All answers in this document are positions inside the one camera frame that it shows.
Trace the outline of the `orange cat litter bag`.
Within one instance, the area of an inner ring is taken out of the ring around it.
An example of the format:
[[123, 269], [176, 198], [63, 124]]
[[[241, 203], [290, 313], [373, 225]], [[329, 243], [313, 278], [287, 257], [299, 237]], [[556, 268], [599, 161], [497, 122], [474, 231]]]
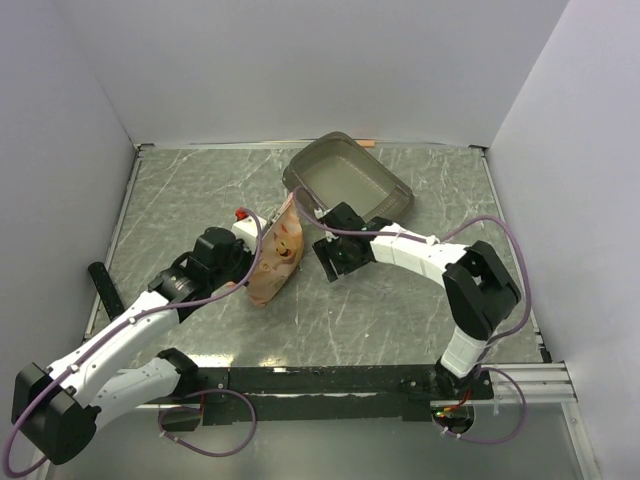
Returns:
[[304, 251], [304, 236], [293, 195], [272, 217], [262, 238], [259, 264], [249, 278], [247, 293], [256, 306], [265, 306], [294, 273]]

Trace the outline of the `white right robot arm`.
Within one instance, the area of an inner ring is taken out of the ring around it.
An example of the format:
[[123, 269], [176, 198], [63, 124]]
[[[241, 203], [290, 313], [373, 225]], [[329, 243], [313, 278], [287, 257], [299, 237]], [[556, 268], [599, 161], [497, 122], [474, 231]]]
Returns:
[[495, 249], [484, 241], [442, 243], [382, 217], [366, 221], [344, 202], [316, 222], [326, 236], [313, 250], [329, 281], [380, 263], [444, 289], [455, 327], [436, 362], [436, 384], [448, 398], [462, 396], [497, 327], [521, 301], [520, 289]]

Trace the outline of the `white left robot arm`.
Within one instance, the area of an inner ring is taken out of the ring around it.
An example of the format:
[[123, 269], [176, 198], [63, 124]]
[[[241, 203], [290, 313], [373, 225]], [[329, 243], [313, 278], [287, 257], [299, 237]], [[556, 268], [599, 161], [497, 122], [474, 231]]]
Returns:
[[245, 284], [257, 267], [261, 240], [258, 223], [246, 230], [238, 224], [207, 229], [99, 334], [46, 368], [24, 367], [15, 381], [13, 428], [5, 445], [23, 434], [46, 460], [60, 465], [78, 455], [99, 429], [137, 406], [192, 398], [198, 367], [175, 348], [138, 369], [122, 369], [157, 336], [224, 298], [221, 287]]

